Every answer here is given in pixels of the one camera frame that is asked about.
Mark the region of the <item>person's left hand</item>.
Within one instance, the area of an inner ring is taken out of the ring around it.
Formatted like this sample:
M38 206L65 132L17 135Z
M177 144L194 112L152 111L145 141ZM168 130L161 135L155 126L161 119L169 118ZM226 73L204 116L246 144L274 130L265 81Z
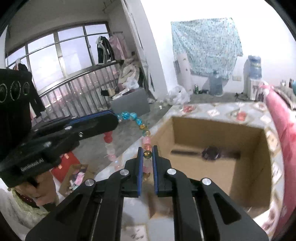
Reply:
M57 193L53 176L47 171L36 177L37 188L28 182L15 187L15 190L26 197L32 198L37 206L43 206L49 203L56 203Z

